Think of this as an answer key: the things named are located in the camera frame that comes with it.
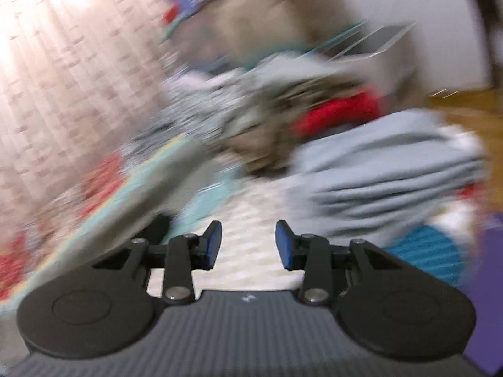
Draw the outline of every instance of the wall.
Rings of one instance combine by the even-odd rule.
[[[356,18],[375,28],[390,22],[417,21],[416,43],[428,91],[486,87],[481,26],[474,0],[348,0]]]

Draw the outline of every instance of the white logo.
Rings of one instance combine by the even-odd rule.
[[[247,294],[241,298],[243,302],[250,303],[251,301],[256,301],[257,298],[252,294]]]

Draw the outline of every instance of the patterned curtain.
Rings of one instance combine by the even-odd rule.
[[[161,108],[167,0],[0,0],[0,252]]]

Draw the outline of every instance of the wooden floor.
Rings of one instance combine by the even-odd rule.
[[[449,123],[475,131],[488,151],[491,171],[491,207],[503,211],[503,112],[496,110],[491,91],[456,93],[447,98],[429,98],[431,107],[441,110]]]

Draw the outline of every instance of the gray ribbed panel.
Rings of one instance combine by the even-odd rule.
[[[167,309],[139,343],[97,360],[36,354],[9,377],[475,377],[461,356],[433,363],[380,358],[344,335],[327,309],[290,292],[206,291],[197,303]]]

